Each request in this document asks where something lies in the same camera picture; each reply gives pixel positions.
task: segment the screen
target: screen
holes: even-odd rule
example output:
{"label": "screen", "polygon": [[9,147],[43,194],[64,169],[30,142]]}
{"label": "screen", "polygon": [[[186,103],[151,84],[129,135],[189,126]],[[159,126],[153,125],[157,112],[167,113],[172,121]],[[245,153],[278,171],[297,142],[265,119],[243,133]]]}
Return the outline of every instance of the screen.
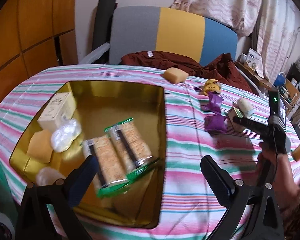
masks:
{"label": "screen", "polygon": [[282,98],[280,98],[280,109],[279,109],[279,116],[281,118],[281,120],[283,121],[284,125],[286,125],[286,108],[284,105],[284,102],[282,100]]}

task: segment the dark red cloth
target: dark red cloth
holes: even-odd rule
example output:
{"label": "dark red cloth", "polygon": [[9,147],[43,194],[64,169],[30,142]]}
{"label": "dark red cloth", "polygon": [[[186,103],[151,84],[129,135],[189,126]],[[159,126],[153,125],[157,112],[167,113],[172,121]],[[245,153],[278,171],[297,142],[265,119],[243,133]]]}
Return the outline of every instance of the dark red cloth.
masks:
{"label": "dark red cloth", "polygon": [[153,67],[166,70],[171,67],[179,68],[189,76],[206,79],[217,79],[221,83],[252,92],[248,83],[236,69],[231,54],[221,54],[206,67],[190,57],[164,51],[152,51],[149,57],[146,51],[130,53],[121,58],[122,65]]}

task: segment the armrest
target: armrest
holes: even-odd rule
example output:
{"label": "armrest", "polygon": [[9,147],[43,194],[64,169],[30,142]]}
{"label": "armrest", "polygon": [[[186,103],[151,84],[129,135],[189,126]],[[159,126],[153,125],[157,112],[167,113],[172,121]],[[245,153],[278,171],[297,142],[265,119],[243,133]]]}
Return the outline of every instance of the armrest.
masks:
{"label": "armrest", "polygon": [[102,44],[97,47],[94,51],[90,52],[87,56],[85,56],[82,60],[80,60],[79,65],[82,64],[91,64],[99,59],[106,51],[110,48],[110,44],[108,42]]}
{"label": "armrest", "polygon": [[263,97],[263,94],[262,94],[262,92],[261,92],[261,90],[259,90],[259,88],[252,82],[252,80],[251,79],[249,79],[237,66],[235,66],[236,68],[237,68],[237,70],[240,72],[240,74],[245,78],[245,80],[248,82],[248,84],[249,84],[249,86],[250,86],[250,88],[252,89],[252,90],[254,90],[257,94],[258,94],[258,96],[260,97],[260,98],[262,98]]}

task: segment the yellow sponge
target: yellow sponge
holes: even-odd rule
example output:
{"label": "yellow sponge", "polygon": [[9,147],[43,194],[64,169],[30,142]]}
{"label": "yellow sponge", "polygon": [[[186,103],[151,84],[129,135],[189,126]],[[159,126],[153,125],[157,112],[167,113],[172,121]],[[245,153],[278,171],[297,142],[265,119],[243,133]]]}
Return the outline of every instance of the yellow sponge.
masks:
{"label": "yellow sponge", "polygon": [[50,142],[51,135],[49,130],[34,133],[28,145],[27,156],[41,163],[50,162],[53,151]]}
{"label": "yellow sponge", "polygon": [[300,160],[300,145],[295,149],[294,152],[292,152],[292,156],[293,156],[295,161]]}
{"label": "yellow sponge", "polygon": [[181,69],[175,68],[175,67],[168,68],[163,73],[163,77],[173,84],[178,84],[180,82],[184,82],[188,76],[189,76],[188,73],[186,73],[185,71],[183,71]]}

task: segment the floral curtain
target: floral curtain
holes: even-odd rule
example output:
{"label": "floral curtain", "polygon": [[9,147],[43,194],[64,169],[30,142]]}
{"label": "floral curtain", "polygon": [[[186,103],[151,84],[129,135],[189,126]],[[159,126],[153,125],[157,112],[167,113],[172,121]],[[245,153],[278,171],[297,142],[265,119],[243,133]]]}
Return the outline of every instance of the floral curtain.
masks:
{"label": "floral curtain", "polygon": [[283,70],[292,44],[295,9],[292,0],[263,0],[256,26],[256,51],[262,55],[263,65],[259,65],[256,71],[272,83]]}
{"label": "floral curtain", "polygon": [[171,8],[199,14],[248,36],[255,26],[262,0],[176,0]]}

